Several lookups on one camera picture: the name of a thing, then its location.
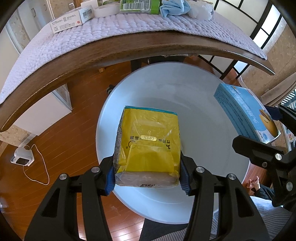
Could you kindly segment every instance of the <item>barcode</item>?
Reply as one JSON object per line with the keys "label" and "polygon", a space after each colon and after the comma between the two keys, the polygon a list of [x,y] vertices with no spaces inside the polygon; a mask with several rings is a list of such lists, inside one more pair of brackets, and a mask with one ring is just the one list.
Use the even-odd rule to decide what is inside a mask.
{"label": "barcode", "polygon": [[67,28],[70,28],[70,27],[74,27],[75,26],[75,23],[65,23],[63,25],[61,25],[59,27],[60,30],[64,30],[64,29],[67,29]]}
{"label": "barcode", "polygon": [[124,3],[122,4],[123,10],[145,10],[144,2]]}
{"label": "barcode", "polygon": [[82,13],[84,19],[87,18],[91,14],[92,14],[92,10],[91,9],[88,9],[88,10],[86,10],[86,11],[84,11]]}

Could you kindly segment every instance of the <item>cabinet door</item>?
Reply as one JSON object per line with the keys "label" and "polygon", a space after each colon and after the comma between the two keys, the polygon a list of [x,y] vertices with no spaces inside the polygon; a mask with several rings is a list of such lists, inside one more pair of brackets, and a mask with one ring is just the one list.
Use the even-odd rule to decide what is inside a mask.
{"label": "cabinet door", "polygon": [[30,6],[28,0],[24,1],[18,7],[18,11],[19,11],[20,19],[23,23],[23,26],[28,34],[28,37],[30,40],[32,40],[41,29],[35,21],[37,12],[36,10],[34,11],[34,8]]}
{"label": "cabinet door", "polygon": [[51,14],[49,6],[46,0],[27,0],[31,8],[34,21],[36,22],[39,29],[42,29],[51,20]]}

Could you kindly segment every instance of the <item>power cord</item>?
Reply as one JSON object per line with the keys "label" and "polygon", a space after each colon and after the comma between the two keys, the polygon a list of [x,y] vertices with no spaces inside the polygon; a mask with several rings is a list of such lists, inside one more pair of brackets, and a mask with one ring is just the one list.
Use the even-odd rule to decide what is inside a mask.
{"label": "power cord", "polygon": [[48,183],[47,183],[47,184],[45,184],[45,183],[42,183],[42,182],[39,182],[39,181],[37,181],[37,180],[33,180],[33,179],[29,178],[29,177],[27,176],[27,174],[25,173],[24,166],[22,166],[22,170],[24,171],[24,174],[26,175],[26,177],[27,177],[27,178],[29,178],[31,181],[33,181],[33,182],[38,182],[38,183],[40,183],[40,184],[43,184],[43,185],[45,185],[45,186],[46,186],[46,185],[48,185],[48,184],[49,184],[49,175],[48,175],[47,167],[46,167],[46,164],[45,164],[45,161],[44,161],[44,158],[43,158],[42,154],[40,153],[40,151],[38,150],[38,148],[37,148],[37,146],[36,146],[35,144],[33,144],[31,148],[29,147],[29,148],[30,148],[30,150],[32,150],[33,146],[35,146],[35,147],[36,147],[36,150],[39,152],[39,154],[41,155],[41,157],[42,157],[42,159],[43,159],[43,163],[44,163],[45,170],[46,170],[47,177],[48,177]]}

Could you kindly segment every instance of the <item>green package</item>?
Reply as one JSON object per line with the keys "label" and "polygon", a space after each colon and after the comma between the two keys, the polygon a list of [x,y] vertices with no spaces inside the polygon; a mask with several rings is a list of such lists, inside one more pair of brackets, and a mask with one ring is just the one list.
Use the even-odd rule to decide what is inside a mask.
{"label": "green package", "polygon": [[159,0],[121,0],[121,13],[159,14]]}

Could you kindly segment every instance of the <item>white box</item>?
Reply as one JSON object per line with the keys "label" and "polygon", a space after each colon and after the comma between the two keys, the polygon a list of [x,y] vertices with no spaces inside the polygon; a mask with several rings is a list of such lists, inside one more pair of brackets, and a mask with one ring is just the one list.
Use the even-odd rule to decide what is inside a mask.
{"label": "white box", "polygon": [[99,7],[98,0],[86,0],[80,3],[81,7],[86,7],[91,5],[93,10]]}
{"label": "white box", "polygon": [[93,17],[94,11],[92,6],[78,7],[52,20],[50,22],[50,27],[52,28],[52,32],[55,34],[65,29],[82,25]]}

